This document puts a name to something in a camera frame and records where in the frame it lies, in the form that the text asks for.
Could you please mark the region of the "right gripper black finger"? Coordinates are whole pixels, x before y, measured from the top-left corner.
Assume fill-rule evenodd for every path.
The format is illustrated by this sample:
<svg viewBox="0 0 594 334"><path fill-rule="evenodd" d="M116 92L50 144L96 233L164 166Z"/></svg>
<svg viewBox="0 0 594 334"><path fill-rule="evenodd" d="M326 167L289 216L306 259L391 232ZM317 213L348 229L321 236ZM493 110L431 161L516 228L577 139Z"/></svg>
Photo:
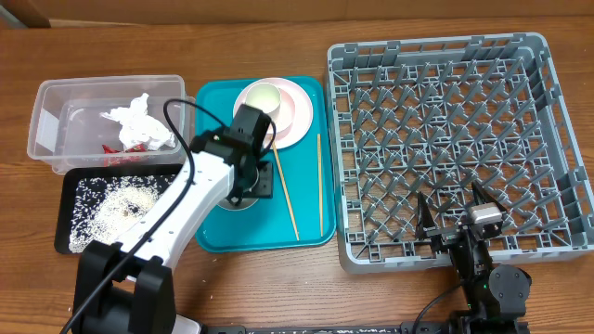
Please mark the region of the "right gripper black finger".
<svg viewBox="0 0 594 334"><path fill-rule="evenodd" d="M488 193L478 181L471 183L472 197L474 204L471 206L471 212L480 211L497 211L498 213L505 213L506 208L497 201L490 193Z"/></svg>
<svg viewBox="0 0 594 334"><path fill-rule="evenodd" d="M416 239L435 238L437 225L433 219L427 198L422 192L417 193L417 225L415 229Z"/></svg>

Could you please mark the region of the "wooden chopstick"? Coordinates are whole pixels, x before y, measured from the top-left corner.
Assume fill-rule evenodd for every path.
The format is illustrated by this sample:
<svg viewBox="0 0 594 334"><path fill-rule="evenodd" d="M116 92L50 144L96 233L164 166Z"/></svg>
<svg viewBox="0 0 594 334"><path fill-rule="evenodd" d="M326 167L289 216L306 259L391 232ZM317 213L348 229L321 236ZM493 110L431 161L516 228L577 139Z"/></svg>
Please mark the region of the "wooden chopstick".
<svg viewBox="0 0 594 334"><path fill-rule="evenodd" d="M295 216L294 216L294 212L293 212L293 208L292 208L292 204L291 204L291 197L290 197L290 193L286 184L286 180L285 180L285 176L284 176L284 172L282 169L282 165L281 165L281 161L278 155L278 149L276 147L276 142L274 139L271 140L271 144L272 144L272 149L273 149L273 153L274 153L274 157L275 157L275 161L278 167L278 174L279 174L279 178L280 178L280 182L281 182L281 186L283 188L283 193L285 196L285 200L286 200L286 204L287 204L287 208L288 208L288 212L289 212L289 216L291 219L291 225L293 228L293 232L294 235L296 237L296 240L300 240L300 235L299 235L299 231L298 231L298 227L296 224L296 220L295 220Z"/></svg>
<svg viewBox="0 0 594 334"><path fill-rule="evenodd" d="M323 199L323 168L321 157L321 134L316 136L316 161L317 161L317 184L318 184L318 220L320 236L324 236L324 199Z"/></svg>

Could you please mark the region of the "grey bowl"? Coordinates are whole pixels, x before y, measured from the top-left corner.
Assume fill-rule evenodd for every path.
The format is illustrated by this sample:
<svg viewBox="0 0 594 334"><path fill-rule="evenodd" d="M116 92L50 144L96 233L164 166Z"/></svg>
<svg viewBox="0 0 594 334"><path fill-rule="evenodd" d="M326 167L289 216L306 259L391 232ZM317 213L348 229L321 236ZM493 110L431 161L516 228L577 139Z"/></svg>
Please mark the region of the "grey bowl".
<svg viewBox="0 0 594 334"><path fill-rule="evenodd" d="M248 193L251 191L245 187L245 182L239 176L235 167L231 168L230 174L232 182L229 186L229 193L221 199L217 206L230 212L244 211L252 207L258 198L249 197Z"/></svg>

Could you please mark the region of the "red snack wrapper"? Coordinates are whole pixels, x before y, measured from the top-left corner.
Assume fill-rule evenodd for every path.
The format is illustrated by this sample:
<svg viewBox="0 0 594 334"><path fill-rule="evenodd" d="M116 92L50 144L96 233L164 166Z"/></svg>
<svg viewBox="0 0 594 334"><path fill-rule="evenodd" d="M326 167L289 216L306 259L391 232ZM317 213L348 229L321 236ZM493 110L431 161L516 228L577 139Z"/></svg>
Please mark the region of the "red snack wrapper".
<svg viewBox="0 0 594 334"><path fill-rule="evenodd" d="M114 166L124 163L139 162L142 159L142 154L147 151L143 144L135 145L126 150L116 150L107 145L102 146L107 158L104 159L104 166Z"/></svg>

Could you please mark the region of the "white napkin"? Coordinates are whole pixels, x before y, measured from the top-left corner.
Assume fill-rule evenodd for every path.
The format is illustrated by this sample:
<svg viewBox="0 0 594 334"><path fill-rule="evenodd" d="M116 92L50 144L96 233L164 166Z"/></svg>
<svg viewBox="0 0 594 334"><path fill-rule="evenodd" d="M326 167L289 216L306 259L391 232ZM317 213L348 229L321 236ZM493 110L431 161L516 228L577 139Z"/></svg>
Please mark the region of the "white napkin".
<svg viewBox="0 0 594 334"><path fill-rule="evenodd" d="M149 94L134 98L128 107L118 107L110 112L100 112L107 120L121 125L118 138L125 150L138 145L147 150L160 150L163 146L174 148L175 135L162 122L148 114Z"/></svg>

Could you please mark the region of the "white rice pile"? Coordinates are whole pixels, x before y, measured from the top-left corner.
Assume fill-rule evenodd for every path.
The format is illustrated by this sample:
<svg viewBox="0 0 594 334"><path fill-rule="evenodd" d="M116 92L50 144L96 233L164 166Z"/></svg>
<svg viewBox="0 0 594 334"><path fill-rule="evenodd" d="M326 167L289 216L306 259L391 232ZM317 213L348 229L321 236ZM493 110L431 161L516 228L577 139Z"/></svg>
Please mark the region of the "white rice pile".
<svg viewBox="0 0 594 334"><path fill-rule="evenodd" d="M85 233L71 236L71 250L82 252L93 240L113 243L120 234L138 223L160 196L149 187L131 186L128 181L110 186L104 201L91 210Z"/></svg>

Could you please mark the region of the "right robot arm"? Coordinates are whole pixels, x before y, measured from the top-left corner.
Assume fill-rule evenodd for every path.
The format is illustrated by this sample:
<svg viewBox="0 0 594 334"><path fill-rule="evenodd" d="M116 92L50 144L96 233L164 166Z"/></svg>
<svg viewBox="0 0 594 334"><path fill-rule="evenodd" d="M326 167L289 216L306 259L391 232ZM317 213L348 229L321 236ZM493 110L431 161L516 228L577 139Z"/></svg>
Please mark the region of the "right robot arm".
<svg viewBox="0 0 594 334"><path fill-rule="evenodd" d="M413 322L411 332L420 333L421 320L444 297L462 289L467 308L454 311L444 322L441 333L527 333L526 301L532 285L523 269L495 265L486 241L502 234L508 210L478 182L471 183L473 204L460 222L440 227L434 221L427 197L417 194L417 239L428 239L433 252L445 252L457 271L459 283L427 304Z"/></svg>

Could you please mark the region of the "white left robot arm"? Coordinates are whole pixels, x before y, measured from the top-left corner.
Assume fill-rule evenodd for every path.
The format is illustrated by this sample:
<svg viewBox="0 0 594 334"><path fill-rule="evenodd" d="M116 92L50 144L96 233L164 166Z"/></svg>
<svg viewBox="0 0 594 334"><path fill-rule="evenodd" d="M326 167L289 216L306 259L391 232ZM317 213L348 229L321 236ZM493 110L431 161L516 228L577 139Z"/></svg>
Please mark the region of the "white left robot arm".
<svg viewBox="0 0 594 334"><path fill-rule="evenodd" d="M84 249L63 332L205 332L176 311L173 271L220 202L271 198L272 164L264 157L275 130L270 116L242 104L231 124L183 142L187 159L148 213L114 243L93 240Z"/></svg>

